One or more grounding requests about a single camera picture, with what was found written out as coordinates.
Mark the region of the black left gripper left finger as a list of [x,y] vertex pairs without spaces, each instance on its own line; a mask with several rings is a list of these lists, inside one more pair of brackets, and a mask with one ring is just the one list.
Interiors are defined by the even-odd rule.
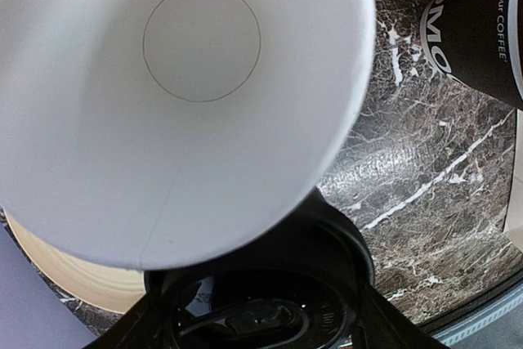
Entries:
[[112,328],[87,344],[86,348],[171,348],[164,303],[162,288],[151,289]]

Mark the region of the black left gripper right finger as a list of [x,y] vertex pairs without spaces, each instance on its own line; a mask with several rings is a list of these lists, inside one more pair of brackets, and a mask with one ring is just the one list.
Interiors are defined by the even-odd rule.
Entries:
[[371,284],[358,283],[358,311],[351,326],[354,348],[445,349],[388,302]]

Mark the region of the stack of paper cups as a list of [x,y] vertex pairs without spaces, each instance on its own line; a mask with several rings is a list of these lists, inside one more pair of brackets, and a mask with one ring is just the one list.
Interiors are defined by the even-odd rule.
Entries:
[[106,266],[228,253],[329,168],[374,37],[374,0],[1,0],[1,205]]

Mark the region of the black coffee cup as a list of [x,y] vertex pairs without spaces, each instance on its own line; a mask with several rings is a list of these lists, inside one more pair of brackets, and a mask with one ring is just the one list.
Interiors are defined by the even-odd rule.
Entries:
[[522,107],[522,0],[433,0],[422,49],[444,76]]
[[250,244],[144,274],[145,289],[161,291],[166,348],[335,348],[359,283],[374,282],[362,234],[318,190]]

